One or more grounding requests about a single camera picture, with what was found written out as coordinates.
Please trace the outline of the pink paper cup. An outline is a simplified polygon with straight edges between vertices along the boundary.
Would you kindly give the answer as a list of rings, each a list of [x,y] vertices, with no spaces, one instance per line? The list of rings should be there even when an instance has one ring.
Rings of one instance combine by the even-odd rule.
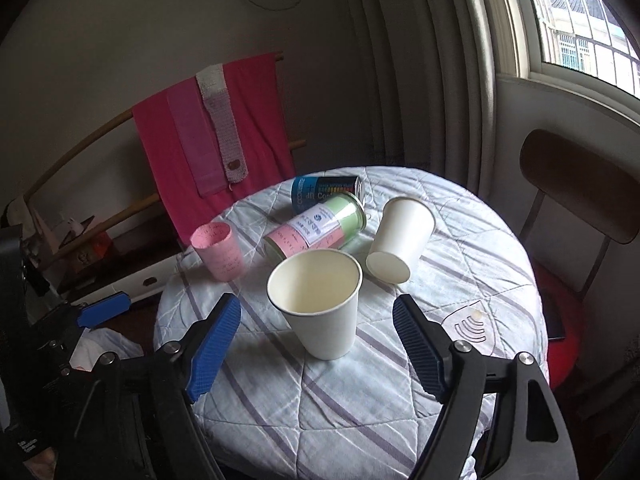
[[[230,224],[212,221],[199,226],[191,235],[191,246],[218,282],[230,282],[244,272],[244,259]]]

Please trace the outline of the white paper cup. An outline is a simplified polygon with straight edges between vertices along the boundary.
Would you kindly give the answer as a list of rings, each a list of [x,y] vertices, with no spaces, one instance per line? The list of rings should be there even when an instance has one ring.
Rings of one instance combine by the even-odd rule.
[[[388,284],[408,282],[434,229],[434,214],[423,200],[392,198],[383,208],[367,255],[369,272]]]
[[[360,263],[336,249],[311,249],[279,263],[267,296],[314,358],[332,361],[350,351],[356,337]]]

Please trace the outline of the pink and green cup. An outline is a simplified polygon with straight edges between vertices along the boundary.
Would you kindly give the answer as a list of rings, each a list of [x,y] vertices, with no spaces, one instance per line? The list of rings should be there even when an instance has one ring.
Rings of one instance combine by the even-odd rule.
[[[264,245],[270,255],[283,260],[308,249],[341,248],[366,226],[360,199],[341,192],[269,232],[264,236]]]

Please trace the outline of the blue black printed cup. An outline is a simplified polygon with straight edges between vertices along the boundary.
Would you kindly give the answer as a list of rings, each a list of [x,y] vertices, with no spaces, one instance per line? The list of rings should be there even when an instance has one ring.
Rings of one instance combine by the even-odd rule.
[[[293,180],[291,188],[292,209],[296,214],[321,203],[328,197],[349,192],[361,197],[361,179],[357,176],[314,177],[300,176]]]

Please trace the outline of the white crumpled cloth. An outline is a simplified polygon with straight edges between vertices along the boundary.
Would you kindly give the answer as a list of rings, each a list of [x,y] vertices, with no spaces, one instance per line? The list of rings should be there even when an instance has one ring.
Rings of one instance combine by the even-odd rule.
[[[90,372],[100,356],[105,352],[114,352],[119,359],[133,359],[143,356],[140,344],[110,328],[85,328],[77,346],[70,357],[70,366],[74,370]]]

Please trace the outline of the red box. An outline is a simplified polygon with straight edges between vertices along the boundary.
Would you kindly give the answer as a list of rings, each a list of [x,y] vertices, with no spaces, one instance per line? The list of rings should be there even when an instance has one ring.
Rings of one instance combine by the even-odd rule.
[[[75,249],[67,257],[67,263],[75,273],[80,272],[103,259],[112,245],[112,239],[107,232],[100,233]]]

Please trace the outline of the white purple quilted tablecloth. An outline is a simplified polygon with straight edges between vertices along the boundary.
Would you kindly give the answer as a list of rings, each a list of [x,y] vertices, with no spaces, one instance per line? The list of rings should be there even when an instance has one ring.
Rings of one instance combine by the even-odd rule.
[[[525,249],[489,206],[462,186],[428,172],[356,167],[366,229],[347,246],[367,257],[385,204],[423,200],[435,229],[398,286],[366,276],[355,343],[346,356],[310,356],[266,285],[273,261],[262,239],[292,216],[282,182],[239,200],[221,218],[232,225],[246,271],[217,283],[193,249],[176,259],[158,307],[154,341],[180,339],[226,292],[242,306],[240,326],[213,389],[194,415],[219,463],[254,479],[403,479],[420,456],[440,411],[416,379],[392,321],[396,297],[413,296],[452,338],[475,327],[472,344],[488,356],[521,351],[546,362],[548,336]]]

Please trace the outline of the red seat cushion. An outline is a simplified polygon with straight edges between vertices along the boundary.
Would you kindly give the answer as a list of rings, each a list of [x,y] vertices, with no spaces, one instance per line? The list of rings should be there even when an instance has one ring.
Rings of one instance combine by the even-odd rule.
[[[533,263],[548,334],[547,362],[551,389],[570,376],[584,334],[584,307],[573,289],[538,262]]]

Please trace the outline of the light pink hanging cloth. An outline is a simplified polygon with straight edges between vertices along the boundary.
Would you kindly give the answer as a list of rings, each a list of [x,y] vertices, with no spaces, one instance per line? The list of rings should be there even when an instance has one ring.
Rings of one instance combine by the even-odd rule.
[[[198,195],[205,198],[220,192],[227,185],[227,177],[196,79],[174,84],[166,96]]]

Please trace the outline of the wooden back chair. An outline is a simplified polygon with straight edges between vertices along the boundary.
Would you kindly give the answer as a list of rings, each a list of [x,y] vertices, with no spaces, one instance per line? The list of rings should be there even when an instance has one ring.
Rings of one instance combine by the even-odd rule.
[[[597,258],[577,293],[585,298],[610,245],[627,245],[639,235],[639,181],[614,162],[544,129],[526,136],[520,169],[537,189],[520,240],[532,232],[547,197],[603,235]]]

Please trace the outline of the magenta hanging towel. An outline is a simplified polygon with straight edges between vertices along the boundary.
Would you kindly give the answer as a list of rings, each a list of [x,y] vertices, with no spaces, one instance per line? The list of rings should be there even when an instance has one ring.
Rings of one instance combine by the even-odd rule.
[[[192,77],[212,121],[227,177],[220,192],[198,195],[167,102],[168,88],[132,109],[160,198],[183,244],[237,200],[295,174],[274,53],[209,65]]]

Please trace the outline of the grey curtain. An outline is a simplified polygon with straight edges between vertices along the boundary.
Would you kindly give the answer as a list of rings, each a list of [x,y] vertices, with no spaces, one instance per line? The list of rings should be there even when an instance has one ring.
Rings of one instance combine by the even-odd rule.
[[[366,81],[373,158],[490,195],[496,66],[485,0],[345,0]]]

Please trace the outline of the white window frame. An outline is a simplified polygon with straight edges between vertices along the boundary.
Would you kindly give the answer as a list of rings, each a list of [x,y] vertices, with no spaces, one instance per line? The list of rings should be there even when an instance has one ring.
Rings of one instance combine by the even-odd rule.
[[[623,0],[484,0],[496,67],[639,122],[639,23]]]

